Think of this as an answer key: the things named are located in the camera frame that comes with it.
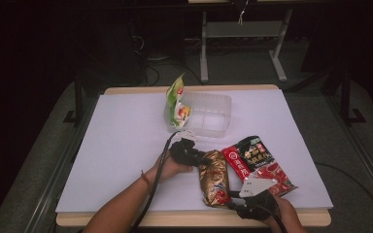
human arm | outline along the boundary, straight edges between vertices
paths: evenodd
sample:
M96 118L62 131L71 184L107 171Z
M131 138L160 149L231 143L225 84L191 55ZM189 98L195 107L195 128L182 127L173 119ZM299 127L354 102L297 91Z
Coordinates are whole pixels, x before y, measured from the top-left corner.
M178 173L190 172L192 167L176 163L169 152L162 168L159 181L162 183ZM153 185L159 165L159 158L153 167L145 173L145 178ZM127 233L138 215L139 209L149 195L150 186L142 177L137 179L124 191L106 203L90 220L84 233L90 232L125 232Z
M299 221L298 214L289 200L274 196L277 201L281 213L281 221L288 233L306 233L307 231ZM264 221L270 228L272 233L282 233L277 221L270 217Z

gray carpet floor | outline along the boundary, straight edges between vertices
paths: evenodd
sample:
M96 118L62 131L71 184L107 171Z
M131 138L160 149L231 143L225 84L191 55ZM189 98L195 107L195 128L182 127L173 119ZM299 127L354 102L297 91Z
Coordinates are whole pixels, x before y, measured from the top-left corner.
M311 74L300 73L308 42L285 42L280 59L288 75L286 83L276 77L268 50L273 41L259 41L251 47L232 48L225 53L210 53L209 84L276 84L288 88ZM164 60L151 64L158 73L156 85L169 85L185 73L186 85L199 84L199 54L186 55L185 64ZM148 69L150 83L156 71ZM334 208L327 227L308 228L309 232L373 232L373 104L364 88L352 82L351 107L359 109L365 123L346 125L339 117L340 95L324 96L324 79L292 93L286 93L306 145L328 189ZM55 227L56 201L73 166L71 159L96 104L85 97L85 115L79 125L63 119L74 110L71 83L59 98L50 117L29 153L20 173L0 209L0 232L78 232L81 228ZM192 229L145 229L145 232L190 232ZM193 229L193 232L256 232L254 229Z

snack bag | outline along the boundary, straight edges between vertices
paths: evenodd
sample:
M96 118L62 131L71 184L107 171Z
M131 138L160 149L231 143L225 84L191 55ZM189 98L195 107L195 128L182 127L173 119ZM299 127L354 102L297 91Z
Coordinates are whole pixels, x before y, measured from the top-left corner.
M275 180L269 188L274 195L284 195L296 188L258 136L248 137L221 151L243 182L252 172L257 178Z
M182 103L184 97L183 75L179 76L166 91L166 103L169 106L171 124L183 127L190 115L190 106Z
M231 201L228 195L229 179L226 160L218 150L209 151L203 157L212 160L209 165L198 167L204 203L209 207L223 207L225 203Z

green snack bag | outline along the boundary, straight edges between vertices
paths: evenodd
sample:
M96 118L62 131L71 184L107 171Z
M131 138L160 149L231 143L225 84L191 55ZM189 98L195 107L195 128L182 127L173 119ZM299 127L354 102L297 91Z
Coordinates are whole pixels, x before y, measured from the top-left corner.
M166 103L169 106L171 124L183 127L190 114L190 107L182 103L184 96L183 75L179 76L166 91Z

clear plastic container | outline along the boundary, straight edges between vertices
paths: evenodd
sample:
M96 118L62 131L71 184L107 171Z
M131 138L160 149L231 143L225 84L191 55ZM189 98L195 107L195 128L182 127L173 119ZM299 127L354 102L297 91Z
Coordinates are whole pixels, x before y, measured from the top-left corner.
M210 138L225 135L231 119L230 96L186 91L182 103L191 106L191 113L184 127L173 126L169 120L169 107L165 108L165 120L170 132L193 130L196 136Z

